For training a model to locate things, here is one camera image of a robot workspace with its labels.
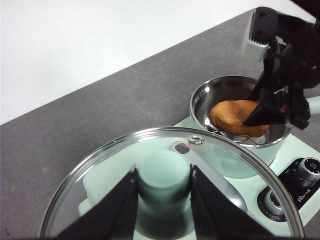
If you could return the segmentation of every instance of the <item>pot handle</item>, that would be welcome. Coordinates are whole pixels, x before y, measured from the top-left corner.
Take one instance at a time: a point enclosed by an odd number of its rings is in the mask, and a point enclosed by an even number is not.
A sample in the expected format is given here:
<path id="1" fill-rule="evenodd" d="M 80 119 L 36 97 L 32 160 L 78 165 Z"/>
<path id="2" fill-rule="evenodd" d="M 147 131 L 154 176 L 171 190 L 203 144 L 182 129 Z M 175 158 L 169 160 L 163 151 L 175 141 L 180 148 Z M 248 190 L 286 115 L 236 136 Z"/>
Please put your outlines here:
<path id="1" fill-rule="evenodd" d="M 309 103 L 311 116 L 320 114 L 320 96 L 310 97 L 306 100 Z"/>

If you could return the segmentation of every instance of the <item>dial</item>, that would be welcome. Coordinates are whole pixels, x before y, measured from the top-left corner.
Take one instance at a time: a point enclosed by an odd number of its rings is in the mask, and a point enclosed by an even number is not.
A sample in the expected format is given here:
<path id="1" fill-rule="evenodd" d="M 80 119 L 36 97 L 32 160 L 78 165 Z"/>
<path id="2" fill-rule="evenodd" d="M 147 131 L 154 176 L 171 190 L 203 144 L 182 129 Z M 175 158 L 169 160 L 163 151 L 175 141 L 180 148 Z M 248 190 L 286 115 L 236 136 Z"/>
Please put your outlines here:
<path id="1" fill-rule="evenodd" d="M 304 180 L 318 181 L 320 179 L 320 161 L 314 157 L 305 157 L 299 163 L 297 173 Z"/>
<path id="2" fill-rule="evenodd" d="M 284 215 L 283 208 L 280 206 L 276 196 L 271 190 L 269 190 L 264 197 L 264 206 L 271 214 L 277 216 Z"/>

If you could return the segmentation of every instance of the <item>control knob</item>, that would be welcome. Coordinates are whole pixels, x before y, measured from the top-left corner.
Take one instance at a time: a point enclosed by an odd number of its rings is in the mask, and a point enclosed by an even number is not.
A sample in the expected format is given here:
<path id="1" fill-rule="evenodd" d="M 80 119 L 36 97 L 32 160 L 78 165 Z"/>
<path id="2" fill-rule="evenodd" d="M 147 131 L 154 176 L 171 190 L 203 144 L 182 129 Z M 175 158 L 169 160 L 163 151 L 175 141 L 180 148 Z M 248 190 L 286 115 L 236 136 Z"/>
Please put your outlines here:
<path id="1" fill-rule="evenodd" d="M 264 206 L 273 215 L 281 216 L 284 214 L 283 208 L 280 206 L 276 196 L 271 190 L 269 190 L 264 197 Z"/>
<path id="2" fill-rule="evenodd" d="M 320 160 L 314 157 L 305 157 L 299 163 L 297 173 L 304 180 L 318 181 L 320 179 Z"/>

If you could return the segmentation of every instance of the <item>stainless steel pot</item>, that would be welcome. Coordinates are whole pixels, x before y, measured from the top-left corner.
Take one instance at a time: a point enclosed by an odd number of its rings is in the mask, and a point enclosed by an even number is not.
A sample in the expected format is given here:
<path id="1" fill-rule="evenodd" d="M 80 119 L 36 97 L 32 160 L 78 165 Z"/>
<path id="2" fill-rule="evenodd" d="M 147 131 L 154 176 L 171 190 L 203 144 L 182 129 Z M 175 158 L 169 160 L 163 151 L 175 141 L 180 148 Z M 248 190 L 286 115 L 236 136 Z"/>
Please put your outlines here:
<path id="1" fill-rule="evenodd" d="M 196 126 L 212 132 L 212 127 L 208 124 L 211 108 L 222 101 L 246 99 L 256 83 L 257 80 L 251 77 L 222 76 L 201 84 L 190 100 L 190 116 Z M 270 125 L 264 136 L 245 139 L 239 144 L 270 165 L 289 133 L 290 129 L 285 125 L 274 124 Z"/>

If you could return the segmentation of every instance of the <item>control panel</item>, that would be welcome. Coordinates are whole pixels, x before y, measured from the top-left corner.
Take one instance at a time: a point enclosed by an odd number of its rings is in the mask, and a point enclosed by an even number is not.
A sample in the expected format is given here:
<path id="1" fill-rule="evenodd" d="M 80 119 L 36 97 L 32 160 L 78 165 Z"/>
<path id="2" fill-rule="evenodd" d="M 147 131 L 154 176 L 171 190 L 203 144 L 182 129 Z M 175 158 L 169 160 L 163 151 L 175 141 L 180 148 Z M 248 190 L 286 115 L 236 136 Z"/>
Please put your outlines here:
<path id="1" fill-rule="evenodd" d="M 320 160 L 314 157 L 296 159 L 278 177 L 299 210 L 320 188 Z M 257 204 L 269 219 L 286 221 L 284 210 L 269 187 L 259 193 Z"/>

